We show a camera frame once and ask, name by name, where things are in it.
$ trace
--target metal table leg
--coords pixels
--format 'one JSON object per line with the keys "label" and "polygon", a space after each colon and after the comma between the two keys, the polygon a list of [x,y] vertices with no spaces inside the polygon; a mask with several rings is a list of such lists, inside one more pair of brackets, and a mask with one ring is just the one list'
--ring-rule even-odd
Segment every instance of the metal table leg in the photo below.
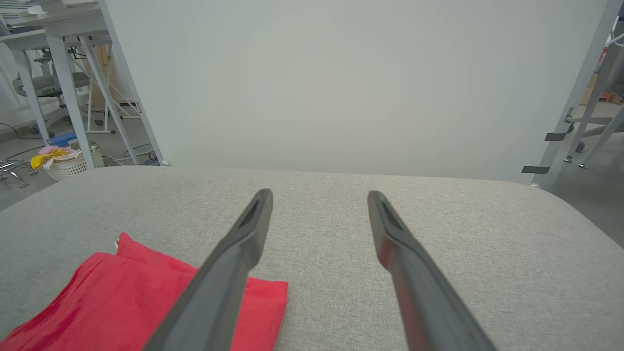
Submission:
{"label": "metal table leg", "polygon": [[55,32],[49,28],[46,28],[46,37],[50,52],[52,53],[52,60],[54,60],[54,67],[59,77],[59,85],[63,91],[63,97],[65,97],[65,105],[69,112],[69,118],[74,126],[74,132],[76,133],[78,144],[84,156],[84,162],[87,164],[87,169],[95,169],[93,155],[90,152],[89,141],[87,140],[87,133],[84,130],[84,123],[82,122],[82,114],[80,114],[80,107],[78,106],[76,85],[74,84],[74,76],[69,66],[65,42],[62,36],[56,35]]}
{"label": "metal table leg", "polygon": [[137,160],[137,156],[134,153],[134,148],[132,147],[132,143],[130,143],[130,139],[128,138],[128,134],[125,132],[125,128],[121,118],[119,117],[119,113],[117,112],[117,106],[115,106],[115,102],[113,100],[112,95],[110,94],[110,89],[108,85],[108,80],[104,77],[102,70],[100,69],[100,64],[97,62],[95,58],[95,52],[93,50],[93,42],[89,39],[89,36],[78,36],[80,39],[80,43],[82,43],[82,48],[87,55],[87,60],[91,65],[91,71],[95,76],[97,84],[100,86],[100,91],[102,91],[102,95],[104,96],[104,101],[109,108],[110,114],[113,117],[113,121],[117,125],[117,129],[119,130],[119,135],[121,139],[124,141],[126,148],[128,148],[128,153],[132,158],[132,162],[134,164],[139,164]]}
{"label": "metal table leg", "polygon": [[607,79],[609,78],[609,74],[613,69],[613,65],[615,64],[615,58],[618,56],[619,50],[620,48],[617,45],[611,45],[607,49],[607,54],[602,61],[600,73],[598,73],[598,79],[596,79],[596,84],[594,85],[592,94],[590,95],[589,101],[587,102],[587,107],[585,108],[585,112],[583,113],[583,118],[581,119],[581,123],[579,123],[578,125],[577,133],[574,135],[574,140],[572,141],[572,145],[568,150],[568,156],[564,159],[565,162],[572,162],[572,155],[574,155],[574,152],[577,150],[577,146],[581,142],[581,138],[583,137],[583,132],[585,132],[587,124],[592,118],[593,110],[596,108],[596,104],[600,99],[600,94],[607,84]]}
{"label": "metal table leg", "polygon": [[592,158],[596,154],[596,152],[598,152],[602,145],[607,142],[607,139],[609,139],[611,134],[613,134],[613,132],[618,129],[622,122],[624,122],[624,107],[620,109],[620,112],[618,112],[618,114],[611,120],[611,123],[607,125],[607,128],[600,136],[600,139],[598,139],[598,142],[593,146],[591,150],[589,150],[583,161],[578,164],[579,167],[587,168],[587,165],[589,165],[589,163],[592,161]]}
{"label": "metal table leg", "polygon": [[19,72],[19,77],[22,79],[22,83],[24,84],[24,91],[26,92],[26,99],[28,99],[28,104],[31,106],[32,114],[35,116],[35,121],[37,121],[37,127],[39,128],[39,133],[43,138],[43,142],[47,145],[48,139],[50,136],[47,133],[46,122],[43,119],[43,113],[41,113],[41,106],[39,105],[39,100],[37,99],[37,94],[35,93],[34,86],[32,85],[32,74],[29,68],[29,64],[27,60],[30,60],[26,53],[19,49],[11,49],[13,53],[13,58],[15,59],[15,63],[17,64],[17,71]]}

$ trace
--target gray upholstered ottoman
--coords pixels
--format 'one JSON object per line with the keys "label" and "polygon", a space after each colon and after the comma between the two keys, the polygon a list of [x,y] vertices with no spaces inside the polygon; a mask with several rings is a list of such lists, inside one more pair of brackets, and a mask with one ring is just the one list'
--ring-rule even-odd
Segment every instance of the gray upholstered ottoman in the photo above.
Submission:
{"label": "gray upholstered ottoman", "polygon": [[200,265],[263,187],[275,195],[252,276],[289,283],[278,349],[404,349],[377,261],[383,191],[501,349],[620,349],[624,251],[557,197],[487,180],[110,167],[0,213],[0,334],[32,318],[119,232]]}

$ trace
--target cardboard box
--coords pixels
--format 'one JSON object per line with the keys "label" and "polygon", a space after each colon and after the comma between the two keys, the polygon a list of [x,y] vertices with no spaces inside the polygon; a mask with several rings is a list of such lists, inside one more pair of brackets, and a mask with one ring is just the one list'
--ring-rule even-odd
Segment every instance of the cardboard box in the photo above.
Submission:
{"label": "cardboard box", "polygon": [[622,98],[617,95],[611,95],[611,99],[609,99],[609,102],[612,102],[618,105],[624,104],[624,100],[622,100]]}
{"label": "cardboard box", "polygon": [[[97,57],[97,61],[100,65],[100,69],[102,70],[102,73],[104,74],[104,76],[106,76],[106,72],[109,69],[113,69],[112,65],[115,64],[115,62],[112,62],[110,60],[110,46],[108,44],[106,45],[98,45],[96,47],[94,47],[94,51],[95,51],[95,56]],[[87,60],[82,60],[84,62],[85,68],[87,69],[87,72],[93,76],[93,72],[91,70],[91,66],[89,65],[89,63],[87,62]],[[110,83],[112,85],[117,84],[117,80],[115,77],[115,71],[111,71],[110,72]],[[119,100],[119,96],[117,95],[117,91],[115,91],[113,88],[109,88],[110,91],[110,95],[113,97],[113,100],[117,101],[118,103],[120,102]],[[104,101],[104,95],[102,94],[102,91],[100,90],[100,87],[97,84],[93,85],[93,95],[92,95],[92,103],[93,106],[99,109],[104,109],[104,107],[106,106],[106,103]]]}
{"label": "cardboard box", "polygon": [[589,101],[589,95],[592,95],[593,87],[594,85],[596,85],[596,79],[598,79],[598,74],[592,74],[592,78],[589,80],[589,84],[587,84],[587,89],[585,90],[583,99],[581,99],[580,105],[587,105],[587,102]]}
{"label": "cardboard box", "polygon": [[[583,95],[579,105],[587,105],[587,102],[589,102],[589,97],[592,95],[593,87],[596,85],[596,79],[598,79],[598,74],[594,73],[592,78],[589,80],[589,84],[587,84],[587,89],[585,90],[585,94]],[[602,92],[600,94],[599,101],[610,101],[611,97],[612,95],[608,92]]]}

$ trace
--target laundry basket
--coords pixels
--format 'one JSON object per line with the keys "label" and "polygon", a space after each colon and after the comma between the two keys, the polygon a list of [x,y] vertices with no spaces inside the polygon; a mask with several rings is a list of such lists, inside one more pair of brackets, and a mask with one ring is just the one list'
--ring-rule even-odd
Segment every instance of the laundry basket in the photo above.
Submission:
{"label": "laundry basket", "polygon": [[[104,167],[104,160],[102,159],[100,147],[96,145],[95,149],[91,150],[91,154],[93,155],[95,168]],[[87,164],[84,162],[82,154],[80,154],[78,158],[54,161],[54,163],[50,166],[50,169],[46,169],[45,167],[43,167],[43,169],[46,170],[50,178],[59,182],[65,178],[73,176],[74,174],[86,171]]]}

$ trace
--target pink cloth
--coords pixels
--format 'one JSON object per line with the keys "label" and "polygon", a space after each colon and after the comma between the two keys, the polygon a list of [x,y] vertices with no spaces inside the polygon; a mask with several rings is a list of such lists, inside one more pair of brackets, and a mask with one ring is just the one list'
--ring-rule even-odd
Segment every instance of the pink cloth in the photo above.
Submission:
{"label": "pink cloth", "polygon": [[72,152],[72,147],[71,146],[58,147],[56,145],[49,145],[49,146],[44,146],[43,149],[39,150],[39,155],[51,154],[52,151],[54,151],[56,149],[63,149],[65,151],[69,152],[69,153]]}
{"label": "pink cloth", "polygon": [[[0,342],[10,350],[139,351],[197,268],[122,233],[117,255],[96,252],[43,312]],[[286,282],[249,277],[232,350],[270,351],[286,307]]]}

